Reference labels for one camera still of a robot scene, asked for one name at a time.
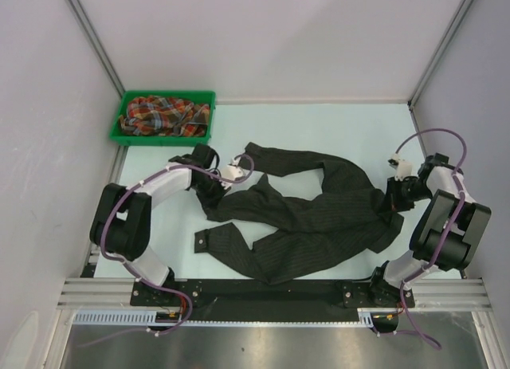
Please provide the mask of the black pinstripe long sleeve shirt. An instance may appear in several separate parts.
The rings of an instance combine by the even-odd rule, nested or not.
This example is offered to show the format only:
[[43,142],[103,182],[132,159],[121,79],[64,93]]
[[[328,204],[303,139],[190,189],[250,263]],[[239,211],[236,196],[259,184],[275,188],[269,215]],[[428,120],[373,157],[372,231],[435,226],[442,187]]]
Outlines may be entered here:
[[[404,218],[383,207],[384,193],[353,162],[313,151],[289,151],[248,143],[245,153],[262,176],[247,190],[217,204],[202,201],[218,226],[197,232],[194,251],[208,253],[245,277],[278,285],[330,269],[369,249],[380,253],[400,234]],[[285,197],[269,176],[320,169],[314,199]]]

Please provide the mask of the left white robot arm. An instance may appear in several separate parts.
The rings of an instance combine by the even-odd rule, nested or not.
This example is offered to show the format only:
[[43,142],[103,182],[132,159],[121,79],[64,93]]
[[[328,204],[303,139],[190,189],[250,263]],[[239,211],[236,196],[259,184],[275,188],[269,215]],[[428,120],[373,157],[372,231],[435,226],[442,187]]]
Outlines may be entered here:
[[212,147],[199,144],[132,186],[109,183],[102,191],[89,238],[105,259],[148,281],[147,293],[157,304],[172,302],[176,284],[174,271],[149,246],[152,211],[182,190],[193,189],[207,199],[220,197],[226,188],[214,178],[220,175],[219,162]]

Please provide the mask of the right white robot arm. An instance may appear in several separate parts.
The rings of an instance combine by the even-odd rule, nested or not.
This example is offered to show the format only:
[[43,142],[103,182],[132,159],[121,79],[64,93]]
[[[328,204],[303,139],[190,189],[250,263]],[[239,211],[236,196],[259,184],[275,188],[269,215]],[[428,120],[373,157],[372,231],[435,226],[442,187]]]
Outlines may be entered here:
[[412,210],[416,202],[430,202],[414,229],[409,250],[375,269],[367,286],[369,300],[383,307],[396,305],[412,284],[437,271],[465,269],[473,259],[492,211],[468,193],[460,168],[436,153],[426,157],[416,175],[398,157],[387,180],[382,208],[392,213]]

